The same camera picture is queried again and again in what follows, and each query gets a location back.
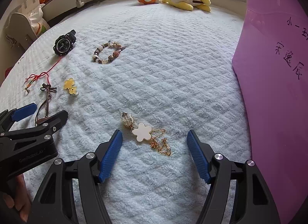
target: blue gripper pad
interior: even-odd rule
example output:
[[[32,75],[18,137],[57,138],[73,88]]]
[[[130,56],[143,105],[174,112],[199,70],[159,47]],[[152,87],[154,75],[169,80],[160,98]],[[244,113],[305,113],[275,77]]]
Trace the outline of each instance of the blue gripper pad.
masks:
[[[37,109],[37,106],[35,103],[31,103],[29,105],[16,109],[11,116],[11,120],[16,121],[16,122],[20,121],[30,115],[33,115],[36,109]]]
[[[208,172],[208,161],[191,131],[187,134],[187,145],[193,161],[196,164],[200,178],[205,180],[206,183],[209,183],[211,176]]]
[[[115,137],[110,140],[112,143],[105,153],[100,165],[100,174],[98,177],[101,183],[103,183],[111,174],[112,167],[122,146],[122,140],[123,137],[121,131],[118,131]]]

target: white flower pendant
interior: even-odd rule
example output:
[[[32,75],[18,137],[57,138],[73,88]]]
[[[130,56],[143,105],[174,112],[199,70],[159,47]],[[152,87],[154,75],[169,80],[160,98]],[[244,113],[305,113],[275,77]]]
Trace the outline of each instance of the white flower pendant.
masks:
[[[137,136],[137,141],[141,142],[144,139],[150,140],[152,138],[151,131],[151,126],[145,126],[143,123],[139,123],[138,128],[134,129],[132,133]]]

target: keychain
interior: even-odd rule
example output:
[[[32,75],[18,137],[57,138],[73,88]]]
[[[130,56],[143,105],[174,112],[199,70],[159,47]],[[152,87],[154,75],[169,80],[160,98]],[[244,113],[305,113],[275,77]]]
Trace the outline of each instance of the keychain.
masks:
[[[156,140],[156,138],[162,136],[166,132],[166,129],[153,130],[151,126],[145,126],[143,123],[139,123],[138,127],[136,128],[133,117],[127,112],[122,113],[121,120],[124,122],[124,126],[130,129],[130,131],[137,136],[138,142],[141,142],[144,139],[149,140],[151,147],[157,149],[159,153],[168,156],[171,155],[171,148],[169,145],[167,145],[167,138],[163,138],[161,140],[162,146],[159,145],[158,141]]]
[[[79,92],[77,91],[77,87],[74,85],[75,85],[74,79],[69,78],[68,80],[64,82],[63,88],[68,89],[70,92],[70,95],[79,95]]]
[[[51,87],[50,84],[43,83],[42,87],[41,87],[41,91],[45,91],[46,92],[46,100],[38,108],[38,112],[36,113],[35,120],[34,120],[35,126],[37,126],[37,124],[40,124],[40,123],[44,122],[46,119],[48,119],[49,103],[50,103],[50,101],[52,99],[51,93],[56,93],[57,92],[57,88],[56,87]],[[45,117],[41,118],[41,119],[38,119],[39,112],[40,112],[40,110],[42,109],[42,107],[44,105],[46,105],[45,106]]]

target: necklace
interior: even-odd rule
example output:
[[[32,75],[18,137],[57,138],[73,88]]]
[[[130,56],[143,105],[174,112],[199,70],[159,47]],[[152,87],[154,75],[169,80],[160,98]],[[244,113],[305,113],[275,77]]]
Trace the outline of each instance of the necklace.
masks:
[[[115,51],[112,53],[112,55],[108,56],[108,59],[99,59],[98,55],[101,51],[103,51],[104,48],[115,48]],[[101,46],[98,46],[98,48],[94,51],[93,55],[93,62],[98,62],[99,64],[108,64],[114,61],[117,57],[119,57],[120,52],[123,51],[126,48],[126,46],[121,46],[120,43],[115,41],[108,41],[105,44],[102,44]]]
[[[167,156],[171,155],[171,148],[167,144],[167,138],[163,138],[161,140],[162,145],[159,145],[158,141],[156,140],[156,138],[162,136],[166,132],[166,129],[153,130],[151,126],[145,126],[143,123],[139,123],[138,127],[136,127],[134,118],[131,116],[131,114],[126,112],[122,113],[121,120],[124,123],[124,127],[130,129],[130,131],[137,136],[138,142],[141,142],[144,139],[149,140],[151,147],[157,149],[159,153],[165,154]]]

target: wristwatch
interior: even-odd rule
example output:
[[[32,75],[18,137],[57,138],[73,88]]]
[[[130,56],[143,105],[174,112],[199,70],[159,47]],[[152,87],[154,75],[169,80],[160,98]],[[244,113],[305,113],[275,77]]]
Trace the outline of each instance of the wristwatch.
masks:
[[[75,37],[76,31],[72,30],[66,35],[61,35],[54,43],[54,52],[57,55],[66,55],[69,51],[73,49],[73,45],[76,42]]]

